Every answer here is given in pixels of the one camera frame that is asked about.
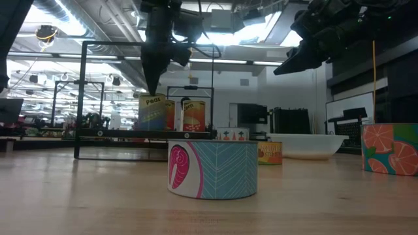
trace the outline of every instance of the cylindrical container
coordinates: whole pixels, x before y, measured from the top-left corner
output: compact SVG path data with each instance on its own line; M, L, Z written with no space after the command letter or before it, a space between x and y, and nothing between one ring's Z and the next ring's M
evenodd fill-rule
M184 101L182 130L203 132L205 103L203 101Z
M260 165L280 165L283 163L280 142L259 142L258 156Z
M257 142L169 141L167 188L201 199L236 199L257 192Z
M165 129L165 95L142 94L139 97L138 128L141 131L160 131Z
M418 176L418 124L371 124L361 127L362 169Z
M174 131L174 121L176 118L176 102L172 100L165 101L165 108L166 108L166 130Z
M217 140L224 141L247 141L249 140L249 129L240 127L220 127L216 129Z

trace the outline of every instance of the metal frame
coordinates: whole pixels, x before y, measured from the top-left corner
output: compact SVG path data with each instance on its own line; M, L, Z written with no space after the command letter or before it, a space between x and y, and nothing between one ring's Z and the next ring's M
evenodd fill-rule
M60 89L58 89L58 85L60 83L64 83L64 86L60 87ZM79 81L73 81L73 82L68 82L68 81L55 81L55 88L54 88L54 99L52 101L52 117L51 117L51 127L54 127L54 122L55 122L55 109L56 109L56 103L57 103L57 94L58 92L60 92L62 89L64 89L64 87L68 84L74 84L74 85L79 85ZM102 85L102 90L101 90L101 95L100 95L100 111L99 111L99 115L102 116L102 112L103 112L103 97L105 94L105 83L104 82L84 82L86 85L87 84L100 84Z
M85 129L82 128L82 115L83 115L83 98L84 98L84 86L86 82L86 63L87 52L89 45L106 45L106 46L141 46L141 42L101 42L101 41L84 41L82 45L82 56L80 62L80 80L78 83L78 103L77 103L77 119L76 119L76 134L74 145L74 158L78 160L102 160L102 161L167 161L153 160L153 159L92 159L80 157L80 147L82 137L115 137L115 138L154 138L154 139L211 139L212 132L210 133L194 133L194 132L179 132L179 131L121 131L121 130L102 130L102 129ZM214 95L214 54L215 48L212 47L212 97ZM213 115L213 99L211 105L211 113Z
M176 89L176 88L182 88L185 90L197 90L197 89L210 89L210 96L190 96L190 95L174 95L174 93L172 95L170 95L170 89ZM212 68L212 87L195 87L196 89L188 89L187 86L168 86L167 87L167 98L169 99L170 97L193 97L193 98L209 98L210 99L210 122L209 122L209 127L210 127L210 138L214 138L214 133L213 133L213 124L214 124L214 95L215 95L215 88L214 88L214 70Z

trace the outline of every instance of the ceiling pipe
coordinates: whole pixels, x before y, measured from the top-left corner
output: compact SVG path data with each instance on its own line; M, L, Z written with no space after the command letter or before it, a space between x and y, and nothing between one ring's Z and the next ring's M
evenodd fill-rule
M65 7L87 30L86 37L93 37L100 41L112 41L106 33L96 24L91 16L75 0L35 0L33 3L39 10L51 14L61 22L70 20ZM122 52L115 46L89 46L94 54L121 55ZM131 62L122 61L120 64L112 64L115 69L123 73L123 76L137 87L146 87L145 77L142 74L140 65L133 65Z
M102 5L103 9L105 11L107 11L107 13L109 14L110 18L113 20L113 22L116 24L116 26L119 28L119 30L123 33L123 35L125 35L126 39L129 42L134 42L135 39L132 37L132 35L130 35L128 33L128 31L126 31L126 29L124 28L124 26L120 23L120 21L117 19L116 15L112 12L112 9L110 9L110 7L107 5L105 0L99 0L100 4Z
M128 31L132 34L132 36L135 38L137 42L143 42L141 36L139 35L138 31L135 31L131 27L131 22L126 18L125 14L121 11L120 7L115 3L114 0L108 0L108 3L110 6L116 11L116 14L119 16L119 18L122 20L122 22L125 24L125 27L128 28Z

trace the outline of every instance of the yellow can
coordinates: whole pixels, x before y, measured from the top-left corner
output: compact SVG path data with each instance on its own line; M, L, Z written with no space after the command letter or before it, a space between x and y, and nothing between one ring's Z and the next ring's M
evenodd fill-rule
M176 118L176 102L172 100L165 101L166 108L166 130L174 131L174 121Z
M165 95L148 93L139 97L138 121L143 131L164 130L166 126Z
M182 130L204 132L205 110L206 104L204 101L184 101Z
M280 142L259 142L258 156L260 165L280 165L283 163Z

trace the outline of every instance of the wooden tabletop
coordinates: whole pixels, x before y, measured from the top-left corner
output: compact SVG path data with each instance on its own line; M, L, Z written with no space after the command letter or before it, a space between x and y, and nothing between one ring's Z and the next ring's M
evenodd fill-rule
M74 161L72 149L0 153L0 234L418 234L418 179L363 172L356 155L285 159L259 167L254 196L196 200L168 192L167 163Z

